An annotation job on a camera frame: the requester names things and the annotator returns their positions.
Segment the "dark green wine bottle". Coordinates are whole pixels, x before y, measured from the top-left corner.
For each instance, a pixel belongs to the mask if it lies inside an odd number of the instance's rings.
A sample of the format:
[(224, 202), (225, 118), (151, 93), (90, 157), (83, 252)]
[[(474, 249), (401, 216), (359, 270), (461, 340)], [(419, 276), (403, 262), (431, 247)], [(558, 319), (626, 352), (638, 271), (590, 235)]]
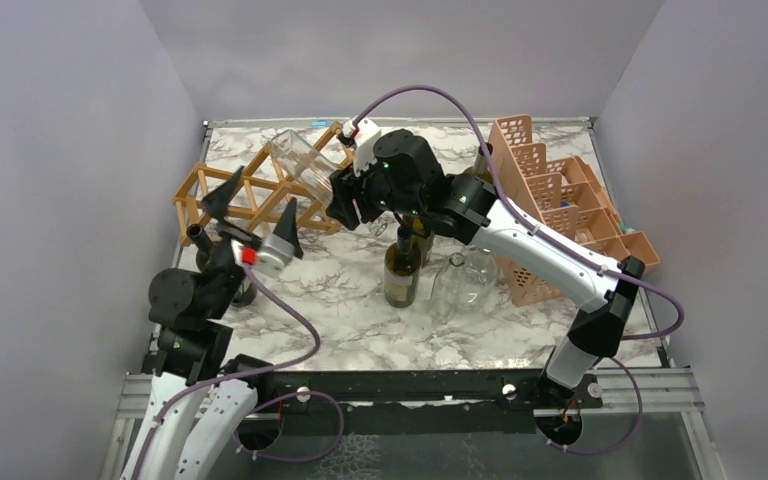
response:
[(396, 241), (385, 253), (383, 289), (394, 308), (409, 307), (416, 298), (422, 253), (410, 228), (400, 226)]

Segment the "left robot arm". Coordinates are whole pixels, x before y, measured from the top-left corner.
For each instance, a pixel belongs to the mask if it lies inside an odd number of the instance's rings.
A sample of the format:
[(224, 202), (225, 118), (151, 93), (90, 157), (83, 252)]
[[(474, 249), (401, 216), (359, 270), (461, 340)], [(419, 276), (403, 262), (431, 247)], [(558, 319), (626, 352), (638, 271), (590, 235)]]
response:
[[(322, 339), (313, 324), (260, 280), (301, 258), (296, 200), (290, 200), (270, 235), (262, 238), (228, 222), (230, 203), (244, 182), (238, 169), (207, 193), (201, 205), (221, 229), (217, 242), (203, 233), (191, 241), (206, 254), (197, 271), (167, 268), (152, 279), (149, 319), (159, 325), (157, 349), (143, 371), (150, 393), (137, 439), (120, 473), (123, 479), (202, 479), (243, 418), (279, 404), (265, 376), (313, 357)], [(250, 285), (295, 318), (312, 336), (301, 356), (271, 364), (236, 358), (225, 366), (232, 330), (220, 324), (238, 291)]]

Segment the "clear glass bottle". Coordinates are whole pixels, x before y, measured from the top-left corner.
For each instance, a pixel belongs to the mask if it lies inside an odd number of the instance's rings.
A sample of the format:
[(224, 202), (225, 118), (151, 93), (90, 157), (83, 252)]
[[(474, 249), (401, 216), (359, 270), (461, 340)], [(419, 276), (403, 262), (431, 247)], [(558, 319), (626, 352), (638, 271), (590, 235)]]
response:
[(269, 141), (270, 156), (287, 177), (297, 181), (313, 199), (328, 207), (333, 201), (330, 177), (339, 165), (328, 159), (295, 130), (285, 130)]

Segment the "wooden wine rack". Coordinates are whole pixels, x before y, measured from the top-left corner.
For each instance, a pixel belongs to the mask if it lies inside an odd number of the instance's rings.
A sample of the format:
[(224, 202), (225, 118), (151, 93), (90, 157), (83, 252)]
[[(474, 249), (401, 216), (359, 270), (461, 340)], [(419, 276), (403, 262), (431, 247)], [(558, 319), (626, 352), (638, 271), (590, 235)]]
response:
[(187, 234), (190, 225), (207, 227), (211, 223), (213, 218), (207, 213), (204, 197), (229, 180), (237, 170), (241, 170), (242, 175), (235, 187), (227, 218), (240, 223), (245, 230), (264, 233), (268, 226), (278, 221), (283, 208), (293, 198), (299, 202), (299, 227), (328, 234), (340, 229), (340, 225), (327, 216), (322, 202), (314, 199), (270, 156), (266, 144), (269, 134), (259, 134), (252, 146), (225, 156), (219, 152), (223, 138), (218, 128), (206, 131), (199, 160), (173, 195), (180, 246), (191, 244)]

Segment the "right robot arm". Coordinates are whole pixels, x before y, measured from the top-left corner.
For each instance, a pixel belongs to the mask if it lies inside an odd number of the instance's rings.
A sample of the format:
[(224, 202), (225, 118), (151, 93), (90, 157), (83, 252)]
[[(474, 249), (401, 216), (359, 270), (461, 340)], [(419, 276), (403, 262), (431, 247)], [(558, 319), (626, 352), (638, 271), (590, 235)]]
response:
[(297, 181), (349, 230), (391, 212), (407, 236), (435, 234), (502, 255), (575, 303), (577, 317), (536, 383), (545, 404), (564, 405), (585, 373), (616, 353), (644, 284), (645, 266), (637, 258), (619, 261), (589, 250), (529, 216), (491, 183), (445, 173), (428, 141), (406, 129), (382, 133), (359, 124), (339, 138), (353, 153), (346, 166), (293, 130), (270, 139), (265, 155), (281, 179)]

